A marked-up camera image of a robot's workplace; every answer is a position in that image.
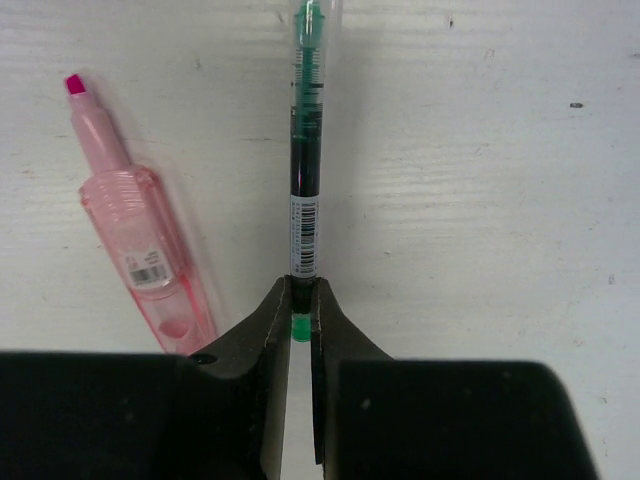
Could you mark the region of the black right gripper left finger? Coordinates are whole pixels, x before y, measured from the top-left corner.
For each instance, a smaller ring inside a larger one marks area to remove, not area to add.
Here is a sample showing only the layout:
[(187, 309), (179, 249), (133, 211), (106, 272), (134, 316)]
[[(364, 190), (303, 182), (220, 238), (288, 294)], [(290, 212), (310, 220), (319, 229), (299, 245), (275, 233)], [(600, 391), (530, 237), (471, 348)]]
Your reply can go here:
[(196, 479), (279, 479), (291, 343), (291, 282), (191, 356), (197, 387), (190, 463)]

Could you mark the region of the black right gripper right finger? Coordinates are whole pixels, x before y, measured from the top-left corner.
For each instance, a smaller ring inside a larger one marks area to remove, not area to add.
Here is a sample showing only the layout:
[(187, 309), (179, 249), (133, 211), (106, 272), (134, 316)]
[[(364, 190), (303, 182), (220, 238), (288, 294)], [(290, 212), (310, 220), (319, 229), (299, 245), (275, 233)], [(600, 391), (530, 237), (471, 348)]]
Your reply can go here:
[(324, 465), (327, 427), (334, 414), (339, 363), (343, 360), (392, 360), (343, 313), (325, 278), (311, 294), (311, 379), (315, 461)]

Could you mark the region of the green gel pen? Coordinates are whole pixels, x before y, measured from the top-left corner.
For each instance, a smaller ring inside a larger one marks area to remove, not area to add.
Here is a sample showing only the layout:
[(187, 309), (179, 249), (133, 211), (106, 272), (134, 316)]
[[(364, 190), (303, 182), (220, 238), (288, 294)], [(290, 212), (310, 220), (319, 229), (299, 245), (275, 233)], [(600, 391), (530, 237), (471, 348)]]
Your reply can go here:
[(341, 32), (341, 1), (292, 1), (290, 104), (290, 269), (292, 337), (311, 339), (318, 276), (320, 165), (327, 51)]

